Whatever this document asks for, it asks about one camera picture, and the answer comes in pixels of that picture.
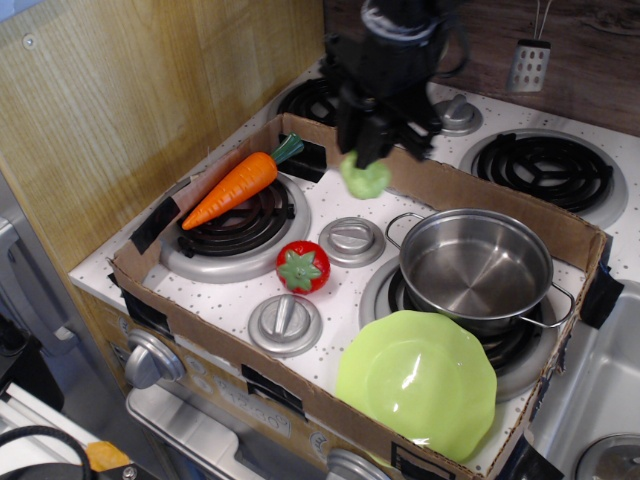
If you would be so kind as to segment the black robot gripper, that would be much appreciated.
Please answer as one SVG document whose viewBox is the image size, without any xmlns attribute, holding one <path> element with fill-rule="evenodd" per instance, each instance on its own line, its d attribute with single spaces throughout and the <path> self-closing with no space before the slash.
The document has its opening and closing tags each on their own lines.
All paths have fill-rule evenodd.
<svg viewBox="0 0 640 480">
<path fill-rule="evenodd" d="M 436 1 L 366 1 L 360 19 L 362 39 L 329 35 L 321 63 L 339 89 L 338 147 L 355 151 L 361 170 L 396 145 L 424 161 L 442 129 L 426 84 L 439 66 L 443 8 Z"/>
</svg>

